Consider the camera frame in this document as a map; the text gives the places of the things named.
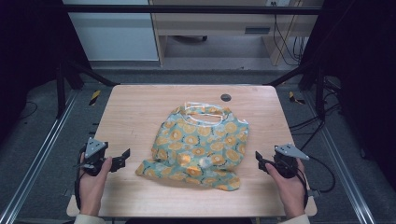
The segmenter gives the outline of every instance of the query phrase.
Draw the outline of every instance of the gray floor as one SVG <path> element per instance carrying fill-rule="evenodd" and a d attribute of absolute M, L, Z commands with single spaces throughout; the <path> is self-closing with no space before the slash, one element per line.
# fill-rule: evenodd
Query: gray floor
<path fill-rule="evenodd" d="M 92 63 L 98 73 L 113 81 L 121 83 L 191 83 L 191 84 L 253 84 L 261 85 L 286 74 L 294 66 L 280 64 L 273 67 L 265 52 L 260 37 L 225 37 L 210 36 L 206 42 L 199 38 L 173 37 L 168 40 L 165 65 L 156 63 Z M 65 213 L 69 191 L 73 186 L 78 150 L 90 136 L 94 136 L 97 124 L 106 107 L 111 88 L 82 75 L 86 84 L 81 91 L 67 91 L 76 95 L 65 125 L 50 148 L 45 162 L 40 167 L 39 175 L 20 207 L 15 223 L 63 223 L 72 220 Z M 279 100 L 285 112 L 289 126 L 313 118 L 310 104 L 300 105 L 289 100 L 293 91 L 297 99 L 312 102 L 312 91 L 301 92 L 293 78 L 276 88 Z M 95 105 L 89 105 L 92 93 L 101 90 Z M 327 107 L 338 103 L 331 95 Z M 51 81 L 37 87 L 29 93 L 24 115 L 0 146 L 0 209 L 5 211 L 9 202 L 30 164 L 41 150 L 47 134 L 55 122 L 56 91 L 55 82 Z M 382 176 L 376 163 L 361 158 L 359 145 L 350 127 L 339 111 L 333 111 L 326 117 L 321 132 L 307 145 L 304 151 L 321 159 L 334 171 L 336 185 L 330 193 L 316 198 L 318 213 L 311 217 L 312 223 L 396 223 L 396 193 Z M 318 124 L 316 122 L 293 131 L 297 147 L 301 147 Z M 355 207 L 353 195 L 342 182 L 345 174 L 337 169 L 337 162 L 332 156 L 332 148 L 327 143 L 326 131 L 342 155 L 351 180 L 358 187 L 363 201 L 369 208 L 369 215 L 375 222 L 360 219 L 359 208 Z M 305 163 L 306 175 L 311 187 L 326 189 L 331 184 L 331 176 L 319 164 Z M 262 218 L 262 223 L 277 223 L 276 218 Z"/>

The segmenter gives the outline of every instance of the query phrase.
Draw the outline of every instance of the hand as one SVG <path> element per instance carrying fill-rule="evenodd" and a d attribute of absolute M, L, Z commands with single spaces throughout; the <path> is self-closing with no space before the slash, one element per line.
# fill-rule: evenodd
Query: hand
<path fill-rule="evenodd" d="M 299 159 L 297 159 L 297 163 L 299 170 L 302 172 L 300 176 L 304 178 L 304 166 Z M 279 189 L 280 200 L 283 203 L 286 217 L 290 219 L 305 214 L 305 190 L 300 179 L 297 176 L 290 179 L 284 178 L 270 163 L 265 163 L 265 167 Z"/>
<path fill-rule="evenodd" d="M 82 169 L 79 171 L 79 175 L 81 176 L 79 180 L 80 214 L 92 217 L 99 215 L 107 174 L 111 169 L 112 162 L 113 159 L 111 157 L 107 158 L 97 176 L 85 174 Z"/>

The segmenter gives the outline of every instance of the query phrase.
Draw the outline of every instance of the person's left hand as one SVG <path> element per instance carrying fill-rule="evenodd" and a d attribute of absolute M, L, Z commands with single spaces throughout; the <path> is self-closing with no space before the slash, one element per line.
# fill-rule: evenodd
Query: person's left hand
<path fill-rule="evenodd" d="M 111 169 L 112 162 L 113 159 L 111 157 L 107 158 L 97 176 L 84 174 L 82 169 L 79 171 L 79 175 L 81 176 L 79 180 L 80 214 L 92 217 L 99 215 L 107 174 Z"/>

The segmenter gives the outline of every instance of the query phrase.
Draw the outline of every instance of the wall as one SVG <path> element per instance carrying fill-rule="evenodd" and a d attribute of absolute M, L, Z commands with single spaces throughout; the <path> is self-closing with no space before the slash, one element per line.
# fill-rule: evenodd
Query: wall
<path fill-rule="evenodd" d="M 147 5 L 147 0 L 64 0 L 65 4 Z M 148 13 L 69 13 L 90 61 L 158 61 Z"/>

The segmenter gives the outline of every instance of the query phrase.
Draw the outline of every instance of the floor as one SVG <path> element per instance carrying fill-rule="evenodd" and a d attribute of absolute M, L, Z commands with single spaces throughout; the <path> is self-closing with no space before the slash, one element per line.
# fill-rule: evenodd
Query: floor
<path fill-rule="evenodd" d="M 296 65 L 284 62 L 272 66 L 259 36 L 175 36 L 168 40 L 163 66 L 156 62 L 92 62 L 95 71 L 120 83 L 177 84 L 251 84 L 261 85 L 285 75 Z M 296 63 L 285 55 L 288 63 Z M 2 217 L 14 223 L 65 223 L 72 220 L 65 213 L 73 189 L 76 155 L 90 136 L 94 136 L 111 88 L 81 75 L 85 86 L 70 91 L 70 110 L 65 123 L 55 129 L 57 101 L 55 82 L 37 87 L 28 95 L 28 103 L 14 130 L 0 146 L 0 209 Z M 316 114 L 313 91 L 300 91 L 294 77 L 276 87 L 279 100 L 291 126 L 312 119 Z M 338 85 L 329 77 L 329 83 Z M 94 91 L 100 96 L 89 105 Z M 290 100 L 290 92 L 295 99 Z M 338 104 L 337 94 L 326 90 L 326 108 Z M 334 173 L 335 186 L 316 198 L 318 213 L 312 223 L 396 223 L 396 193 L 382 176 L 374 161 L 361 157 L 359 144 L 342 115 L 342 109 L 329 111 L 323 128 L 305 147 Z M 294 143 L 302 147 L 319 126 L 319 121 L 290 128 Z M 323 165 L 305 165 L 311 187 L 327 189 L 332 176 Z M 274 217 L 260 223 L 277 223 Z"/>

